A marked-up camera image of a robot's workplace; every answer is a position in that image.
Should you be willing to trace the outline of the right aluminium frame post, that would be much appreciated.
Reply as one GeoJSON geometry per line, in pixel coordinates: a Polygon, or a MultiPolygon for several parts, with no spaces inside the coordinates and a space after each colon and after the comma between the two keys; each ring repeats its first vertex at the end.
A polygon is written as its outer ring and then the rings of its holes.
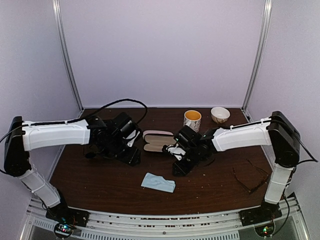
{"type": "Polygon", "coordinates": [[[261,28],[260,28],[260,34],[259,34],[259,40],[257,45],[257,50],[253,62],[253,67],[249,79],[249,84],[247,87],[247,91],[245,94],[245,98],[242,104],[242,111],[246,114],[249,109],[249,103],[254,91],[255,83],[258,78],[259,69],[261,66],[262,58],[264,49],[266,46],[268,33],[270,29],[270,23],[271,23],[271,17],[272,17],[272,6],[273,1],[272,0],[265,0],[264,1],[264,9],[262,14],[262,20],[261,20],[261,28]]]}

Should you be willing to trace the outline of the tortoise frame glasses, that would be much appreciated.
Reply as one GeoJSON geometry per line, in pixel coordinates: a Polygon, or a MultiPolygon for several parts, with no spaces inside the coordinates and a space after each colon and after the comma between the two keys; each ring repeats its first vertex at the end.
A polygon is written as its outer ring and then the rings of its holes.
{"type": "Polygon", "coordinates": [[[245,160],[249,166],[249,172],[246,174],[238,174],[238,168],[232,167],[232,175],[234,177],[236,186],[245,191],[247,194],[251,195],[268,182],[270,173],[255,165],[249,159],[246,158],[245,160]]]}

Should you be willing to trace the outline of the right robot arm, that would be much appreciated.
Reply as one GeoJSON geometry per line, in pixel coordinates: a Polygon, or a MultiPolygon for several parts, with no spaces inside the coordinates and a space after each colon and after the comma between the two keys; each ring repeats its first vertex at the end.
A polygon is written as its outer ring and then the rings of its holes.
{"type": "Polygon", "coordinates": [[[174,176],[186,176],[195,165],[218,152],[271,146],[275,155],[274,167],[261,206],[256,210],[259,220],[268,220],[275,212],[294,169],[300,160],[300,133],[280,111],[259,121],[208,129],[200,134],[184,125],[174,136],[175,144],[163,151],[176,158],[172,165],[174,176]]]}

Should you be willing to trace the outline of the black glasses case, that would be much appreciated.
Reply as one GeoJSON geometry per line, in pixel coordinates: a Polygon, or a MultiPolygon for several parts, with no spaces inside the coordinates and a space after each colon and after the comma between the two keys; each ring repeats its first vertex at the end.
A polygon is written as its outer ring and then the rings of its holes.
{"type": "Polygon", "coordinates": [[[143,149],[147,152],[161,153],[164,146],[175,145],[174,134],[163,130],[145,130],[142,134],[145,141],[143,149]]]}

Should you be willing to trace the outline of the aluminium frame post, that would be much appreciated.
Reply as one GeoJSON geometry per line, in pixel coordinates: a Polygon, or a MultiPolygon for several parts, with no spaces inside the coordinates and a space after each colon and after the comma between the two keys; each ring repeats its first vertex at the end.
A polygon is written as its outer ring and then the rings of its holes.
{"type": "Polygon", "coordinates": [[[272,0],[265,0],[264,1],[264,9],[262,14],[262,20],[261,20],[261,28],[260,28],[260,34],[259,34],[259,40],[257,45],[257,50],[253,62],[253,67],[249,79],[249,84],[247,87],[247,91],[245,94],[245,98],[242,104],[242,111],[246,114],[249,109],[249,103],[254,91],[255,83],[258,78],[259,69],[261,66],[262,58],[264,49],[266,46],[268,33],[270,29],[270,23],[271,23],[271,17],[272,17],[272,6],[273,1],[272,0]]]}
{"type": "Polygon", "coordinates": [[[61,3],[59,0],[52,0],[52,7],[53,7],[53,14],[57,26],[57,32],[58,32],[58,37],[59,37],[59,42],[60,42],[60,47],[61,47],[61,52],[62,52],[62,58],[67,74],[67,79],[71,87],[72,95],[75,99],[77,108],[79,109],[80,112],[84,110],[79,90],[77,88],[77,84],[75,81],[74,77],[74,72],[72,69],[72,63],[68,51],[68,46],[67,46],[67,41],[66,41],[66,36],[65,36],[65,31],[64,31],[64,25],[63,25],[63,18],[62,18],[62,13],[61,13],[61,3]]]}

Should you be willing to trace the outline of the white ceramic bowl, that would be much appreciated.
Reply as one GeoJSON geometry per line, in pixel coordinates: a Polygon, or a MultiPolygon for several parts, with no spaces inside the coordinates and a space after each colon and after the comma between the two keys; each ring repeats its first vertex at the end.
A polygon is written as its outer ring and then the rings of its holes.
{"type": "Polygon", "coordinates": [[[210,110],[212,120],[217,124],[224,124],[230,117],[231,113],[224,107],[213,107],[210,110]]]}

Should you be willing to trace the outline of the thin black frame glasses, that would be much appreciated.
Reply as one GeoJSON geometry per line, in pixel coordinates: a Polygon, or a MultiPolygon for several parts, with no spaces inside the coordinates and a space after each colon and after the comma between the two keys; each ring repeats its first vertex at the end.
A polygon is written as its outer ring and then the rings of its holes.
{"type": "Polygon", "coordinates": [[[100,156],[104,152],[104,150],[105,150],[104,148],[99,149],[98,151],[89,151],[89,152],[86,152],[85,150],[83,150],[83,156],[86,159],[93,159],[96,156],[100,156]]]}

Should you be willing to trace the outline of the front aluminium rail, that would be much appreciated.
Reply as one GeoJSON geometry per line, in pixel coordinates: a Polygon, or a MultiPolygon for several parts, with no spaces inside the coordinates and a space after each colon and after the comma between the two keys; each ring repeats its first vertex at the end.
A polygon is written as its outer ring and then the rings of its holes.
{"type": "Polygon", "coordinates": [[[189,215],[130,215],[89,211],[86,226],[69,240],[262,240],[263,226],[274,224],[273,240],[308,240],[310,234],[295,197],[279,204],[282,216],[243,225],[239,210],[189,215]]]}

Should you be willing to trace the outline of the patterned mug yellow inside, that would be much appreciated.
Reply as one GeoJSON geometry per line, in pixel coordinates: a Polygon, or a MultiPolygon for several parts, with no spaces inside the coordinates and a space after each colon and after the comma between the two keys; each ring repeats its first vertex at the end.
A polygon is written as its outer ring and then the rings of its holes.
{"type": "Polygon", "coordinates": [[[195,132],[199,132],[202,115],[196,110],[187,110],[183,116],[183,125],[188,126],[195,132]]]}

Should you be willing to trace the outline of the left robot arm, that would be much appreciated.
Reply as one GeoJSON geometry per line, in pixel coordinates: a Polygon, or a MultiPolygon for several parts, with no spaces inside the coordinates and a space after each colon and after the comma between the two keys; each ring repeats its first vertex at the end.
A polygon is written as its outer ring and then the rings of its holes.
{"type": "Polygon", "coordinates": [[[140,163],[140,150],[134,146],[142,130],[126,113],[113,119],[97,115],[66,121],[24,121],[21,116],[12,120],[4,141],[2,172],[19,179],[34,195],[43,201],[49,211],[61,222],[72,218],[63,194],[37,170],[30,153],[62,146],[94,146],[102,158],[116,159],[129,166],[140,163]]]}

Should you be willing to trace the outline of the left aluminium frame post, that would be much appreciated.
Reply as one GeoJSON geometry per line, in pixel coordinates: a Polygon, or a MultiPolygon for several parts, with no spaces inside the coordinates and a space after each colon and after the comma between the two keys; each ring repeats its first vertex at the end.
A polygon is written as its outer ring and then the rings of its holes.
{"type": "Polygon", "coordinates": [[[60,42],[60,47],[61,47],[61,52],[62,52],[62,58],[67,74],[67,79],[71,87],[72,95],[75,99],[77,108],[79,109],[80,112],[84,110],[79,90],[77,88],[77,84],[75,81],[74,77],[74,72],[72,69],[72,63],[68,51],[68,46],[67,46],[67,41],[66,41],[66,36],[65,36],[65,31],[64,31],[64,25],[63,25],[63,18],[62,18],[62,13],[61,13],[61,3],[59,0],[52,0],[52,7],[53,7],[53,14],[57,26],[57,32],[58,32],[58,37],[59,37],[59,42],[60,42]]]}

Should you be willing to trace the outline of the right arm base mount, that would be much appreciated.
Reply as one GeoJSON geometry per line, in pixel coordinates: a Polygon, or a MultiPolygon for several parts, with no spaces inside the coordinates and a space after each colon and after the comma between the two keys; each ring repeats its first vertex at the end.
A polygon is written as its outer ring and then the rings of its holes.
{"type": "Polygon", "coordinates": [[[271,204],[263,202],[258,207],[253,207],[239,212],[239,218],[243,227],[253,226],[259,237],[271,237],[276,232],[274,220],[280,218],[282,212],[279,203],[271,204]]]}

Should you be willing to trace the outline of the blue cleaning cloth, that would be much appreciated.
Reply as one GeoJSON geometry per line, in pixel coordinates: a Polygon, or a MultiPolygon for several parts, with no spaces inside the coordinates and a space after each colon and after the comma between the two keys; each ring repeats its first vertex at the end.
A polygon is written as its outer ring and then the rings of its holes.
{"type": "Polygon", "coordinates": [[[141,187],[166,193],[173,193],[176,188],[176,183],[173,180],[166,180],[162,176],[148,172],[142,180],[141,187]]]}

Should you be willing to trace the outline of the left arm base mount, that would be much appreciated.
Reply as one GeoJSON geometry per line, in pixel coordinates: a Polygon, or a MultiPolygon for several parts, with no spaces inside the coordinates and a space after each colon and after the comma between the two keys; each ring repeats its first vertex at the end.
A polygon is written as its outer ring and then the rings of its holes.
{"type": "Polygon", "coordinates": [[[58,239],[66,239],[70,237],[77,227],[86,227],[90,213],[86,210],[70,208],[59,192],[60,203],[54,207],[48,207],[42,201],[42,208],[46,210],[45,217],[56,221],[53,227],[53,233],[58,239]]]}

